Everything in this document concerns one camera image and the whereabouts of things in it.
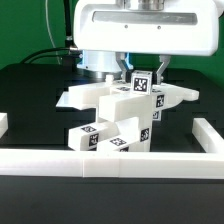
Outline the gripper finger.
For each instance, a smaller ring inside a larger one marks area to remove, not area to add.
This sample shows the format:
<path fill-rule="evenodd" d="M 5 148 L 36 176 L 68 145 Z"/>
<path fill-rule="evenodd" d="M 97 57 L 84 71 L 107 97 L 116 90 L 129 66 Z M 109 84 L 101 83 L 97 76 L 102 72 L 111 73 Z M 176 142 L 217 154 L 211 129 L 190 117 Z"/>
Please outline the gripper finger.
<path fill-rule="evenodd" d="M 133 70 L 133 66 L 129 62 L 129 54 L 128 53 L 120 53 L 117 52 L 115 54 L 116 62 L 121 70 L 121 79 L 124 82 L 129 81 L 130 72 Z"/>
<path fill-rule="evenodd" d="M 160 55 L 159 56 L 160 66 L 156 71 L 153 72 L 153 76 L 152 76 L 152 81 L 154 84 L 160 84 L 162 82 L 162 80 L 163 80 L 162 74 L 168 67 L 170 60 L 171 60 L 170 55 Z"/>

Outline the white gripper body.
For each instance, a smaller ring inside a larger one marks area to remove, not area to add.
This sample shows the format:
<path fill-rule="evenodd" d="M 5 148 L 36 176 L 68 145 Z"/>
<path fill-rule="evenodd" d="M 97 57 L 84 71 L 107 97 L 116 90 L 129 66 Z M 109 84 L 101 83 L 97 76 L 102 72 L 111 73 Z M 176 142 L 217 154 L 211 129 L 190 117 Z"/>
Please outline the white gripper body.
<path fill-rule="evenodd" d="M 122 0 L 79 0 L 74 42 L 82 50 L 210 56 L 218 48 L 221 0 L 165 0 L 161 11 Z"/>

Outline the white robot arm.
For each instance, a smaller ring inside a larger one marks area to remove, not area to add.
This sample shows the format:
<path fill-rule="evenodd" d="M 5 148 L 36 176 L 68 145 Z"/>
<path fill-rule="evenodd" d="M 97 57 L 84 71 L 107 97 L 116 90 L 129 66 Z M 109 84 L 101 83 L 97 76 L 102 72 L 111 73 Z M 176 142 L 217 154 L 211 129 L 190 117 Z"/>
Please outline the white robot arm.
<path fill-rule="evenodd" d="M 78 67 L 124 74 L 129 53 L 155 54 L 161 76 L 173 55 L 210 56 L 217 50 L 223 13 L 224 0 L 78 0 Z"/>

